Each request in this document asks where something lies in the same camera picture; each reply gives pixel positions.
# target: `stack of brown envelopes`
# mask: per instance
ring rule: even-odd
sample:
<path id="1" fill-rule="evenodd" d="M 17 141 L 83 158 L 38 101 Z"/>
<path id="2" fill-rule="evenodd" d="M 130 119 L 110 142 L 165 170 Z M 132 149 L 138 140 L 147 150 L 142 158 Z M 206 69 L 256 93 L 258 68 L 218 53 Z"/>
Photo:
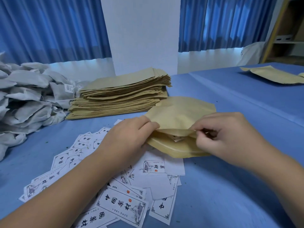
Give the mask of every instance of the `stack of brown envelopes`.
<path id="1" fill-rule="evenodd" d="M 170 76 L 161 69 L 148 68 L 116 77 L 99 78 L 81 89 L 66 119 L 93 118 L 148 111 L 167 98 Z"/>

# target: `blue table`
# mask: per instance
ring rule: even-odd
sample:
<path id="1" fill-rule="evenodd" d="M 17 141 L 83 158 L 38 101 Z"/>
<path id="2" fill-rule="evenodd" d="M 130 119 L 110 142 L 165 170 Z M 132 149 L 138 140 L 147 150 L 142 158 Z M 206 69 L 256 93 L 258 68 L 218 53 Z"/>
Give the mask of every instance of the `blue table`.
<path id="1" fill-rule="evenodd" d="M 300 66 L 271 65 L 294 74 L 304 72 Z M 304 165 L 304 85 L 276 84 L 238 67 L 175 75 L 172 85 L 170 96 L 211 102 L 218 112 L 242 112 L 269 142 Z M 53 156 L 66 150 L 77 135 L 142 114 L 65 120 L 9 149 L 0 162 L 0 218 L 22 204 L 18 197 L 23 187 L 50 170 Z M 293 226 L 275 194 L 253 174 L 216 157 L 187 158 L 184 164 L 186 176 L 181 176 L 182 186 L 177 190 L 172 227 Z M 112 227 L 131 226 L 119 221 Z M 147 216 L 143 227 L 167 225 Z"/>

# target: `person's left hand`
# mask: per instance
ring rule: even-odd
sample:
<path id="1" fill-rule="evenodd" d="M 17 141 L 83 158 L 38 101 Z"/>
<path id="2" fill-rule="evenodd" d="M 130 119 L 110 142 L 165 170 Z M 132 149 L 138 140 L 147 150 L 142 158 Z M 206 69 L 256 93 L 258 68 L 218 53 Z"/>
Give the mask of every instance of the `person's left hand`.
<path id="1" fill-rule="evenodd" d="M 103 161 L 117 173 L 143 155 L 146 139 L 157 128 L 159 124 L 144 115 L 125 119 L 108 132 L 95 153 L 100 153 Z"/>

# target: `blue curtain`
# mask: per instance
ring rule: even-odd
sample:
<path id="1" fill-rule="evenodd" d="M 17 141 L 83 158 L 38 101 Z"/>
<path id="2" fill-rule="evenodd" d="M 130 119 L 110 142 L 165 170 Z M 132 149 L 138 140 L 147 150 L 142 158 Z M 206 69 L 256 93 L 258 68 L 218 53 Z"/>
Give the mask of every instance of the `blue curtain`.
<path id="1" fill-rule="evenodd" d="M 277 0 L 181 0 L 179 52 L 265 41 Z"/>
<path id="2" fill-rule="evenodd" d="M 111 57 L 100 0 L 0 0 L 5 62 Z"/>

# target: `white column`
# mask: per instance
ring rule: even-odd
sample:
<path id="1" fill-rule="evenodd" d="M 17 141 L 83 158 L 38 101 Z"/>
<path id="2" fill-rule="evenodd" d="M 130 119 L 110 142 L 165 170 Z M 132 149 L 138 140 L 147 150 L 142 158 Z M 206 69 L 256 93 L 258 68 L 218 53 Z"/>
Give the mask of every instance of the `white column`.
<path id="1" fill-rule="evenodd" d="M 116 75 L 177 74 L 180 0 L 101 0 Z"/>

